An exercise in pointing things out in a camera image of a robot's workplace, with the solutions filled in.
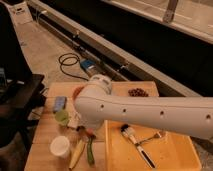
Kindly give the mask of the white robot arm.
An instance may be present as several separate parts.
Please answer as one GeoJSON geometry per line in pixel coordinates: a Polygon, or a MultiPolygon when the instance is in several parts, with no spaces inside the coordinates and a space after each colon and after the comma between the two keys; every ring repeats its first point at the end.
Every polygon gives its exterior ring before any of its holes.
{"type": "Polygon", "coordinates": [[[107,76],[92,76],[75,98],[75,110],[91,124],[113,120],[213,139],[213,97],[128,97],[112,90],[107,76]]]}

